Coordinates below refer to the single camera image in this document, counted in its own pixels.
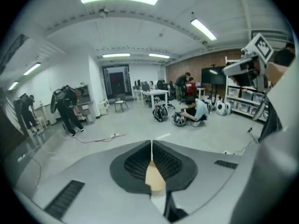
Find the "white shelving unit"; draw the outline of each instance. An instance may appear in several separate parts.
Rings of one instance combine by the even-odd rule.
[[[225,64],[227,62],[238,62],[239,60],[228,60],[227,57],[225,57]],[[243,99],[243,98],[239,98],[239,97],[233,97],[233,96],[229,96],[228,95],[228,88],[229,87],[232,87],[232,88],[243,88],[243,89],[247,89],[247,90],[252,90],[254,92],[257,92],[257,93],[261,93],[261,92],[258,92],[256,90],[256,88],[252,87],[252,86],[238,86],[236,85],[232,79],[230,78],[226,78],[226,90],[225,90],[225,101],[227,99],[232,99],[232,100],[237,100],[237,101],[241,101],[242,103],[249,103],[251,105],[253,105],[254,107],[258,107],[260,105],[259,102],[256,102],[256,101],[252,101],[252,100],[248,100],[248,99]],[[244,114],[244,115],[247,115],[247,116],[250,116],[250,117],[253,117],[253,114],[249,113],[249,112],[244,112],[244,111],[241,111],[241,110],[238,110],[238,109],[234,109],[232,108],[232,111],[234,112],[237,112],[237,113],[241,113],[241,114]],[[266,119],[262,116],[261,118],[259,118],[259,120],[262,120],[262,121],[266,121]]]

